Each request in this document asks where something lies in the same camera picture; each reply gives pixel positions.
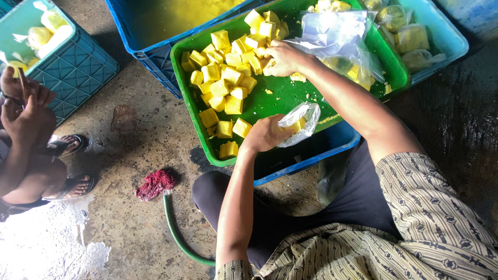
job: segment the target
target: shirt sleeve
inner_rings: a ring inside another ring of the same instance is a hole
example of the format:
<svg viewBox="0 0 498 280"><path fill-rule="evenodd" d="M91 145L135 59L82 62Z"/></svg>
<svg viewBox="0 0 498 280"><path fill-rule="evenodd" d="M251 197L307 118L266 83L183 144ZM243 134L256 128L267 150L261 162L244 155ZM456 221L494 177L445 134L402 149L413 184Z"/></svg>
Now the shirt sleeve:
<svg viewBox="0 0 498 280"><path fill-rule="evenodd" d="M252 268L247 260L235 260L224 264L216 272L215 280L250 280Z"/></svg>
<svg viewBox="0 0 498 280"><path fill-rule="evenodd" d="M456 279L498 279L498 242L457 197L436 164L418 153L397 153L376 166L400 246Z"/></svg>

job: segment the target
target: foot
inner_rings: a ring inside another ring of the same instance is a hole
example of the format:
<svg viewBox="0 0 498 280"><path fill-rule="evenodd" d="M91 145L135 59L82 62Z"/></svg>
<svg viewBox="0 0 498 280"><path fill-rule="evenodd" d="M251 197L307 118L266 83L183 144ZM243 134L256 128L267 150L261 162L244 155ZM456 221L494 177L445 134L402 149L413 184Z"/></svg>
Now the foot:
<svg viewBox="0 0 498 280"><path fill-rule="evenodd" d="M60 139L57 139L56 141L60 141L60 142L64 142L64 143L68 144L66 149L61 154L69 153L70 151L74 150L80 144L78 139L76 137L74 137L73 135L63 136ZM49 143L47 145L47 148L56 149L57 146Z"/></svg>
<svg viewBox="0 0 498 280"><path fill-rule="evenodd" d="M66 184L69 182L71 184L74 184L74 186L71 189L71 191L69 191L69 193L66 196L64 196L64 198L75 198L82 196L87 191L87 188L90 185L89 180L90 176L88 175L78 176L71 180L67 180ZM59 193L56 193L52 196L47 196L46 198L56 198L58 194Z"/></svg>

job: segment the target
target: green hose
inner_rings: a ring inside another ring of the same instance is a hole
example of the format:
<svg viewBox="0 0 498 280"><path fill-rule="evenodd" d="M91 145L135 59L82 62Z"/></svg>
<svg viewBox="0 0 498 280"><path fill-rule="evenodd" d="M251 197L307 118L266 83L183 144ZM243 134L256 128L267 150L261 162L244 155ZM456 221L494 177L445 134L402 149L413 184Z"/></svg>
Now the green hose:
<svg viewBox="0 0 498 280"><path fill-rule="evenodd" d="M166 212L166 220L168 221L169 230L171 231L171 235L173 235L173 239L176 241L176 244L178 244L180 249L182 249L182 251L186 253L187 256L191 257L193 260L202 263L204 265L214 267L216 265L215 261L205 259L196 254L194 251L192 251L190 247L188 247L188 245L185 244L180 233L177 231L174 224L175 214L173 213L173 202L171 201L171 195L164 195L163 200L164 200L164 211Z"/></svg>

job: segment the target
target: patterned shirt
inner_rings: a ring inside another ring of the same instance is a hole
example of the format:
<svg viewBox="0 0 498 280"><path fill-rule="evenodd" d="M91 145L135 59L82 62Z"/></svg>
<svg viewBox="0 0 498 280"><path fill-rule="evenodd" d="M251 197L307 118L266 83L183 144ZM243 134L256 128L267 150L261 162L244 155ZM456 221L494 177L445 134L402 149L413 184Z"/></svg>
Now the patterned shirt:
<svg viewBox="0 0 498 280"><path fill-rule="evenodd" d="M287 236L255 279L498 279L498 242L427 156L397 153L376 166L403 240L330 224ZM248 261L223 265L217 280L251 279Z"/></svg>

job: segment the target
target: yellow water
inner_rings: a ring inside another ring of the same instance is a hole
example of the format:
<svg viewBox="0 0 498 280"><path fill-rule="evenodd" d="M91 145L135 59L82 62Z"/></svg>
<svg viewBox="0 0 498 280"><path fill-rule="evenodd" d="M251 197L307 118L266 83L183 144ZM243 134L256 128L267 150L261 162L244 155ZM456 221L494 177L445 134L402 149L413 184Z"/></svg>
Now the yellow water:
<svg viewBox="0 0 498 280"><path fill-rule="evenodd" d="M130 7L134 21L128 26L138 49L169 39L199 26L243 0L149 0Z"/></svg>

